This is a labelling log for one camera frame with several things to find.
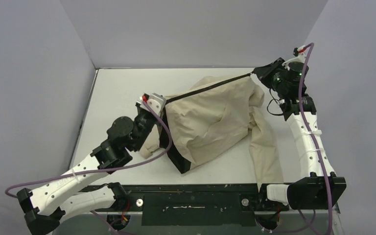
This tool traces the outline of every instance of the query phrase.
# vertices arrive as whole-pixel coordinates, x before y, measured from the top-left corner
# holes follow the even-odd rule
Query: black bracket
[[[110,208],[114,208],[115,210],[123,209],[129,200],[129,196],[126,194],[123,186],[119,182],[115,182],[108,183],[107,187],[112,190],[115,195],[114,199],[116,200]]]
[[[323,176],[304,177],[289,186],[287,198],[290,207],[294,210],[326,210],[328,209],[328,198],[325,179]],[[332,206],[336,204],[339,197],[347,187],[344,177],[329,176],[329,185],[332,195]]]
[[[19,204],[24,212],[26,225],[32,235],[49,234],[60,225],[60,219],[66,213],[58,207],[49,216],[38,214],[40,210],[32,207],[30,199],[32,192],[30,191],[28,188],[23,188],[17,193]]]
[[[307,94],[304,94],[302,97],[302,106],[304,109],[304,112],[311,112],[313,115],[316,114],[316,107],[315,103],[313,102],[313,99],[308,96]],[[284,120],[286,121],[292,114],[293,115],[299,115],[300,109],[299,109],[299,103],[295,99],[289,99],[285,98],[284,103],[279,105]]]
[[[133,159],[125,148],[118,149],[109,140],[103,141],[99,147],[93,150],[90,156],[97,158],[100,163],[98,169],[122,167]]]

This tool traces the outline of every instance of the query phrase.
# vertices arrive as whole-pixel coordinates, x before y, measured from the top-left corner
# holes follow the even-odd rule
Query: white table surface
[[[135,102],[143,93],[174,94],[188,90],[205,76],[231,74],[235,76],[252,70],[253,68],[100,69],[71,166],[78,164],[103,140],[107,139],[106,131],[116,118],[128,116],[133,119],[137,115]],[[252,78],[259,84],[255,75]],[[271,97],[268,89],[263,85],[261,87],[266,93],[262,111],[276,133],[284,180],[295,182],[300,178],[300,166],[292,133],[283,117],[267,113],[266,106]],[[274,103],[271,104],[270,110],[273,113],[281,112]],[[256,177],[249,153],[249,137],[244,138],[217,159],[185,174],[181,174],[165,155],[143,166],[116,171],[93,184],[109,182],[120,182],[124,185],[255,183]],[[133,160],[128,165],[144,161],[144,158],[137,152],[131,152],[131,155]]]

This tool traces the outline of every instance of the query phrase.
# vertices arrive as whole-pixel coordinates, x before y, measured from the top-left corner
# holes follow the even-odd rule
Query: white cable tie
[[[322,152],[322,150],[324,150],[324,148],[315,148],[315,149],[306,151],[306,153],[317,152],[317,151],[321,151]]]
[[[316,135],[316,136],[320,136],[322,134],[322,131],[321,130],[316,130],[316,131],[306,131],[304,132],[304,135]]]
[[[75,174],[74,168],[71,169],[72,175],[74,176],[75,180],[78,181],[78,183],[81,183],[81,180],[78,178],[78,176]]]

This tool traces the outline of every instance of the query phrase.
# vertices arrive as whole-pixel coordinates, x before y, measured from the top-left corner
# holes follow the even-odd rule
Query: red wire
[[[122,219],[121,219],[121,222],[123,222],[124,220],[124,213],[127,212],[127,210],[129,210],[130,208],[130,200],[127,201],[127,207],[124,211],[122,211]]]

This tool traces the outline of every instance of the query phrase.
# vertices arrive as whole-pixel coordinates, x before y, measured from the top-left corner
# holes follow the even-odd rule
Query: black cable
[[[272,89],[271,88],[269,88],[269,93],[270,93],[270,95],[272,96],[272,98],[276,101],[276,103],[279,101],[278,99],[276,99],[274,96],[273,96],[273,94],[272,94]]]
[[[269,106],[270,106],[270,104],[273,102],[273,100],[276,102],[276,104],[279,104],[279,103],[278,103],[279,100],[276,99],[276,98],[273,96],[273,94],[272,94],[272,89],[271,89],[271,88],[269,89],[269,93],[270,93],[270,95],[272,96],[272,100],[269,101],[269,104],[268,104],[267,107],[266,107],[267,112],[270,113],[271,115],[274,115],[274,116],[283,116],[283,113],[281,113],[281,114],[274,114],[274,113],[272,113],[272,112],[269,111]]]
[[[271,115],[274,115],[274,116],[283,116],[283,113],[281,113],[281,114],[274,114],[274,113],[272,113],[272,112],[269,111],[269,106],[273,102],[273,100],[276,100],[276,99],[272,99],[272,100],[269,101],[269,104],[266,107],[267,112],[270,113]]]
[[[267,220],[270,221],[272,220],[274,217],[276,217],[276,215],[278,215],[279,213],[281,212],[281,210],[278,210],[276,213],[274,213],[270,218],[268,218]]]
[[[104,187],[104,186],[108,186],[109,184],[102,184],[102,185],[100,185],[99,187],[98,187],[98,189],[101,189],[102,187]]]

